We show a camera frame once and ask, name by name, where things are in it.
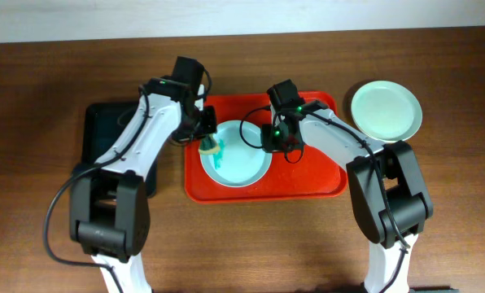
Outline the green yellow sponge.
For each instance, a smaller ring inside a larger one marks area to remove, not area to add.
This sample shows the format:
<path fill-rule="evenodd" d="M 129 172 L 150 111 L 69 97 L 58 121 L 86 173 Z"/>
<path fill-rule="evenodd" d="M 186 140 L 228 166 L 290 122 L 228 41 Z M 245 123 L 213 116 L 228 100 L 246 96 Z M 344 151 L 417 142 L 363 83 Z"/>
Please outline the green yellow sponge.
<path fill-rule="evenodd" d="M 212 134 L 201 139 L 199 143 L 200 155 L 215 155 L 221 151 L 219 142 L 213 137 Z"/>

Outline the light blue plate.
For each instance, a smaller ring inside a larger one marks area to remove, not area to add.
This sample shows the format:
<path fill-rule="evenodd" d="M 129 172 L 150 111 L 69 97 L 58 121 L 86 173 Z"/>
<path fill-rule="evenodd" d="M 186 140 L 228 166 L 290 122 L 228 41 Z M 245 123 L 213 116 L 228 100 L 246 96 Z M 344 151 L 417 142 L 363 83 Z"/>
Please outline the light blue plate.
<path fill-rule="evenodd" d="M 269 170 L 272 154 L 248 146 L 239 133 L 240 120 L 229 120 L 217 126 L 213 138 L 220 151 L 200 155 L 206 174 L 216 183 L 233 188 L 259 181 Z"/>

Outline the light green plate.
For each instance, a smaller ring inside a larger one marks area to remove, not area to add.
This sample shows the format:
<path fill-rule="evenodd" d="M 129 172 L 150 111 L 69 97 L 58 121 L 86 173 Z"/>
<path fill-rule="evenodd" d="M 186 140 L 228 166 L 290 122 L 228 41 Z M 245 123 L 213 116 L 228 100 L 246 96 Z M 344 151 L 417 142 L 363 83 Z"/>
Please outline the light green plate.
<path fill-rule="evenodd" d="M 422 125 L 422 107 L 416 96 L 393 81 L 371 81 L 352 96 L 351 114 L 356 127 L 384 142 L 406 141 Z"/>

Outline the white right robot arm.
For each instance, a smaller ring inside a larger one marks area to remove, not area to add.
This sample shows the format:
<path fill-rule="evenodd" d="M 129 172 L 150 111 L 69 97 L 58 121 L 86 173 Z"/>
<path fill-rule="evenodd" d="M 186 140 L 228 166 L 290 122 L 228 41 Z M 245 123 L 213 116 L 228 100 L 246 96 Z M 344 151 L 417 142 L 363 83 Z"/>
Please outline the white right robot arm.
<path fill-rule="evenodd" d="M 262 126 L 266 152 L 317 149 L 347 174 L 352 211 L 369 240 L 366 292 L 408 292 L 413 245 L 434 207 L 412 147 L 374 140 L 340 120 L 319 100 L 272 102 Z"/>

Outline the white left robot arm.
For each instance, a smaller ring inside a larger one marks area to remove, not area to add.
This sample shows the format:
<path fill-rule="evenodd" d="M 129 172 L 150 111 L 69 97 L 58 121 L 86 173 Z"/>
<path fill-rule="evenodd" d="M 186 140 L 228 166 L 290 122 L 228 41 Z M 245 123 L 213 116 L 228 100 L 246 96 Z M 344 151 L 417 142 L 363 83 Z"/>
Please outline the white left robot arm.
<path fill-rule="evenodd" d="M 161 77 L 139 88 L 135 113 L 110 148 L 72 175 L 72 241 L 91 256 L 110 292 L 150 292 L 141 250 L 150 229 L 146 180 L 169 138 L 192 142 L 216 129 L 200 77 Z"/>

